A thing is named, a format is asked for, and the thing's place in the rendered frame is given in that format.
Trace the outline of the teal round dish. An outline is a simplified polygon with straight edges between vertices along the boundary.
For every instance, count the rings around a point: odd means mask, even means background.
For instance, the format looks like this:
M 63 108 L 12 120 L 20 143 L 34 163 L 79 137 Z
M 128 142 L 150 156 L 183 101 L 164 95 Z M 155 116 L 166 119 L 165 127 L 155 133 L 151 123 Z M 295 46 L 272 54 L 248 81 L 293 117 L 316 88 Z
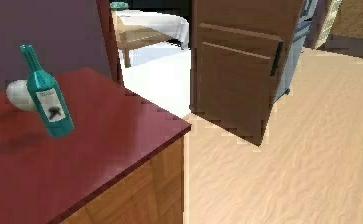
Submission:
M 114 11 L 127 10 L 129 5 L 126 2 L 111 2 L 110 8 Z

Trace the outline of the white round bowl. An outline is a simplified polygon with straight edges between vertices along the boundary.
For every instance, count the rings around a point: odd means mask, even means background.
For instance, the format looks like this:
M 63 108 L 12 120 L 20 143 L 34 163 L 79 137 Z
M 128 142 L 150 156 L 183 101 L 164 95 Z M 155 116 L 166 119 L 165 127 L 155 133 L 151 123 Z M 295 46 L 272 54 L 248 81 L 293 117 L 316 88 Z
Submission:
M 10 103 L 23 111 L 35 111 L 35 104 L 27 90 L 26 80 L 15 80 L 8 84 L 6 96 Z

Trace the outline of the red-topped wooden cabinet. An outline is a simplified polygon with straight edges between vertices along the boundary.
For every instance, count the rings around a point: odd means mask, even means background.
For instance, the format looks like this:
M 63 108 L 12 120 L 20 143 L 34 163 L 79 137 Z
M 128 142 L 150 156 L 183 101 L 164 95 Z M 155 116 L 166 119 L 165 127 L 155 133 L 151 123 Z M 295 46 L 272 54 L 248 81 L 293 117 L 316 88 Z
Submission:
M 190 124 L 89 68 L 57 80 L 62 138 L 0 92 L 0 224 L 183 224 Z

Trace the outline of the teal glass bottle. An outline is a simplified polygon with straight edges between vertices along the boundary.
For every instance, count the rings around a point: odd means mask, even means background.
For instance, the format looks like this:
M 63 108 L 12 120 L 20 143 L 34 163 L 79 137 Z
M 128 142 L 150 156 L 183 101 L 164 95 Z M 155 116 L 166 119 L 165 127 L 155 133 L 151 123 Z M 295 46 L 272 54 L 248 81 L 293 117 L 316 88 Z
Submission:
M 27 91 L 52 137 L 63 137 L 74 130 L 74 125 L 56 79 L 46 72 L 31 45 L 21 45 L 21 52 L 29 67 Z

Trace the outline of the wooden table with white cloth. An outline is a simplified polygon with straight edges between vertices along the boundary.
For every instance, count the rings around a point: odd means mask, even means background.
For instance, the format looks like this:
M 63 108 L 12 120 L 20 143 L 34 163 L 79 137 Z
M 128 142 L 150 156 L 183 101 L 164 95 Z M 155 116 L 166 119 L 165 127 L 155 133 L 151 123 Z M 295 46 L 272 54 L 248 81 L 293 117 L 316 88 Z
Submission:
M 129 52 L 176 39 L 181 48 L 189 45 L 189 22 L 181 16 L 140 10 L 113 11 L 112 19 L 124 65 L 131 66 Z

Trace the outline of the blue-grey cabinet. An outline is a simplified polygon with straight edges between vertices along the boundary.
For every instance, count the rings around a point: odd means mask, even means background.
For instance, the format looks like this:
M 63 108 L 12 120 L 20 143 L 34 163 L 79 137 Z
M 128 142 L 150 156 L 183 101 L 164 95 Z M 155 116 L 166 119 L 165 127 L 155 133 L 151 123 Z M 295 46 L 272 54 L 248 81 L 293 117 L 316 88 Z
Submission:
M 296 25 L 292 44 L 286 59 L 284 71 L 274 98 L 276 102 L 284 94 L 290 93 L 290 84 L 293 79 L 295 68 L 301 54 L 306 37 L 309 34 L 311 21 L 317 6 L 318 0 L 304 0 L 298 23 Z

